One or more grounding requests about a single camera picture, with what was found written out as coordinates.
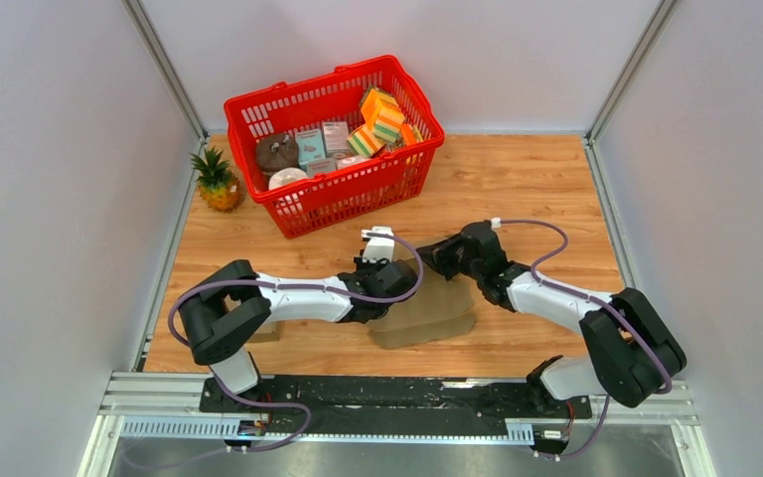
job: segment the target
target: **black metal plate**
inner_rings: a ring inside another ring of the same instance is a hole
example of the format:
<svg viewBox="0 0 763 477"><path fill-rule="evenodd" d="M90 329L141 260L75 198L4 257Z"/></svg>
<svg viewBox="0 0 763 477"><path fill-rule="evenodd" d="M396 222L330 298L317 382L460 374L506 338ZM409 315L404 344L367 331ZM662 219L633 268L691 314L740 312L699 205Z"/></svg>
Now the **black metal plate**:
<svg viewBox="0 0 763 477"><path fill-rule="evenodd" d="M278 375L263 379L245 398L302 402L312 409L307 432L397 435L506 435L505 418L568 419L564 405L554 413L530 409L525 383L493 383L468 389L444 383L465 379L374 378ZM576 418L592 416L588 400L571 400ZM226 397L214 379L204 382L202 412L259 412ZM301 410L275 409L268 430L290 432L304 420Z"/></svg>

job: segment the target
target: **wooden surface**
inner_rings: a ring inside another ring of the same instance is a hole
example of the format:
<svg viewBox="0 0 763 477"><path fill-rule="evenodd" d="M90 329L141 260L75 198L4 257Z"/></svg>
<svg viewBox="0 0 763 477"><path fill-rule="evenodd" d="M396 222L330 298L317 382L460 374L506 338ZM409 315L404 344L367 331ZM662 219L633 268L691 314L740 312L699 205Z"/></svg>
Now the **wooden surface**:
<svg viewBox="0 0 763 477"><path fill-rule="evenodd" d="M231 157L225 136L213 136L212 142ZM249 197L234 213L220 214L196 196L145 371L205 370L170 336L165 317L177 297L234 259L249 259L256 270L271 275L319 278L353 269L362 228L391 226L403 238L419 241L492 217L554 222L571 243L541 267L543 272L582 287L622 288L579 138L448 136L419 197L300 238L284 238ZM556 233L534 226L505 226L499 237L508 257L522 263L559 244ZM474 282L472 289L475 328L450 340L386 351L368 338L363 325L298 321L285 324L280 341L248 348L266 374L372 376L524 377L554 355L585 352L579 336L487 303ZM177 323L182 331L179 317Z"/></svg>

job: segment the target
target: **pineapple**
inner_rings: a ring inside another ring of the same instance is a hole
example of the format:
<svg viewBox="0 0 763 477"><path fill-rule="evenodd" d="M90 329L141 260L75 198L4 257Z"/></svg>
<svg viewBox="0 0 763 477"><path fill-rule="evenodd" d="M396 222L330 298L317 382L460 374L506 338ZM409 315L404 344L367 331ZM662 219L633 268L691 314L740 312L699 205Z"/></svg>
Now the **pineapple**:
<svg viewBox="0 0 763 477"><path fill-rule="evenodd" d="M222 161L224 151L215 147L206 150L204 157L192 154L192 166L200 171L198 190L207 205L219 212L230 212L241 203L241 183Z"/></svg>

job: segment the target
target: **red basket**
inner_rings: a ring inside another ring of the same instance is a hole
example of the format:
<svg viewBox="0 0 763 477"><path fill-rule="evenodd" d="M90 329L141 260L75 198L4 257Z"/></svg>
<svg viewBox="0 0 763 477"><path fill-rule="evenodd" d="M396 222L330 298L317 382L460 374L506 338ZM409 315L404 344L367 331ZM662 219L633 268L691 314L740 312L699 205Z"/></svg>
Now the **red basket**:
<svg viewBox="0 0 763 477"><path fill-rule="evenodd" d="M396 97L407 122L419 129L424 141L268 191L267 178L255 161L259 139L282 131L294 135L324 121L358 127L363 122L359 102L370 85ZM331 74L294 84L278 82L230 99L224 111L229 146L250 196L264 205L289 239L417 196L434 151L445 138L422 90L393 56L336 67Z"/></svg>

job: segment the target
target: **teal box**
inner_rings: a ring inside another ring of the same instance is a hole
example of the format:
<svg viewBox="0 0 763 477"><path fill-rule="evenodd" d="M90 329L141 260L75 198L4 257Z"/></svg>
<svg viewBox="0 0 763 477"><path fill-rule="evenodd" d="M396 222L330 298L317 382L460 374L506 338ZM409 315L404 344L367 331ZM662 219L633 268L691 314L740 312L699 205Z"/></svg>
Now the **teal box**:
<svg viewBox="0 0 763 477"><path fill-rule="evenodd" d="M308 172L308 163L326 158L326 148L323 146L323 131L311 129L297 133L294 138L300 150L300 168Z"/></svg>

